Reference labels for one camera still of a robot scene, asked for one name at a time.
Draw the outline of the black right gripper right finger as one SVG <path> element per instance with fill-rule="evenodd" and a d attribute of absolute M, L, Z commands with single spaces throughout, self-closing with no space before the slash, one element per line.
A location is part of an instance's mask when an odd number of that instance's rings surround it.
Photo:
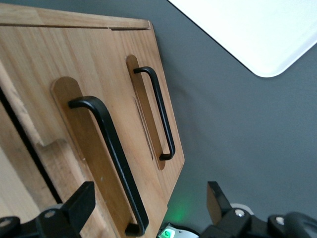
<path fill-rule="evenodd" d="M 207 185 L 207 208 L 212 225 L 203 238 L 241 238 L 251 227 L 251 215 L 240 208 L 232 208 L 216 181 Z"/>

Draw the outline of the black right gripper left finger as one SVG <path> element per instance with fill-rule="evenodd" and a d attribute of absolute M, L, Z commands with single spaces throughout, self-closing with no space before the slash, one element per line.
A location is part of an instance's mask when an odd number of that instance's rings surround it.
<path fill-rule="evenodd" d="M 36 218 L 38 237 L 79 238 L 95 205 L 94 183 L 86 181 L 60 208 L 48 209 Z"/>

